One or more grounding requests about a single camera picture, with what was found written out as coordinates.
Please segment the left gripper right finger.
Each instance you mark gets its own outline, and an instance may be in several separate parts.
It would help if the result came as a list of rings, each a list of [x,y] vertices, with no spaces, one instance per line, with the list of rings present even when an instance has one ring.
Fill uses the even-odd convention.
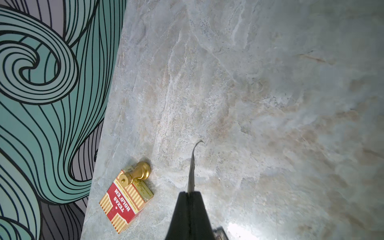
[[[211,223],[200,192],[190,193],[190,240],[214,240]]]

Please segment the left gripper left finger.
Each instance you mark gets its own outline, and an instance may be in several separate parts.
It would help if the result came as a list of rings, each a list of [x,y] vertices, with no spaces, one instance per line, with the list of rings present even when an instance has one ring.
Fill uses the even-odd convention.
[[[165,240],[188,240],[190,238],[190,216],[188,194],[180,192]]]

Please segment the jasmine tea bag shelf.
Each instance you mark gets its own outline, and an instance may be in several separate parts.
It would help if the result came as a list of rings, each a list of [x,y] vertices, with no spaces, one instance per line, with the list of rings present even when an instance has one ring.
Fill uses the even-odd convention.
[[[204,142],[202,140],[198,141],[195,144],[192,151],[190,171],[189,171],[188,190],[187,190],[188,193],[192,193],[195,191],[195,149],[200,143],[204,143]]]

